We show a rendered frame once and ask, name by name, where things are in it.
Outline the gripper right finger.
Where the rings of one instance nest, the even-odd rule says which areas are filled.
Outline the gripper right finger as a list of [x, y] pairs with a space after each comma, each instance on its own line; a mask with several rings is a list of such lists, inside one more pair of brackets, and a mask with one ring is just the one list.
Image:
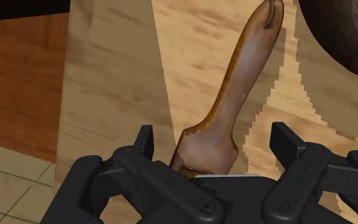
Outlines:
[[336, 193], [358, 215], [358, 150], [339, 156], [283, 122], [272, 124], [269, 147], [285, 171], [262, 201], [265, 224], [351, 224], [319, 200]]

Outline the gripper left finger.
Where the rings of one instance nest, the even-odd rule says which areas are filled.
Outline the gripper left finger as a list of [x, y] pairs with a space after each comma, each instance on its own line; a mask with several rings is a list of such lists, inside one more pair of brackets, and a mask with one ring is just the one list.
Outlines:
[[73, 163], [40, 224], [104, 224], [110, 198], [123, 195], [141, 215], [137, 224], [221, 224], [220, 202], [161, 161], [153, 161], [151, 125], [134, 144]]

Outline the brown wooden brush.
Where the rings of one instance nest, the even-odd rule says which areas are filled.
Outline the brown wooden brush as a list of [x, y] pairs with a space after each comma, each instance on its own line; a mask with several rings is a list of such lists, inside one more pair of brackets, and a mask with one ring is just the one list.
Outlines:
[[264, 0], [248, 19], [210, 112], [178, 140], [169, 166], [185, 178], [231, 170], [239, 154], [234, 124], [271, 55], [283, 14], [283, 0]]

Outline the dark round bowl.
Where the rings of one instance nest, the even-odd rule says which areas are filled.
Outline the dark round bowl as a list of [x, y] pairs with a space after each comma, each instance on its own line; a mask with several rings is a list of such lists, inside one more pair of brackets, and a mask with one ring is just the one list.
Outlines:
[[298, 4], [319, 45], [358, 75], [358, 0], [298, 0]]

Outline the brown wooden cabinet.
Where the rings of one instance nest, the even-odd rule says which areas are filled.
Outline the brown wooden cabinet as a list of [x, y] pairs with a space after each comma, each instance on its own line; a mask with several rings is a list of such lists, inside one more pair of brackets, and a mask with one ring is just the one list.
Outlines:
[[55, 161], [68, 22], [0, 20], [0, 146]]

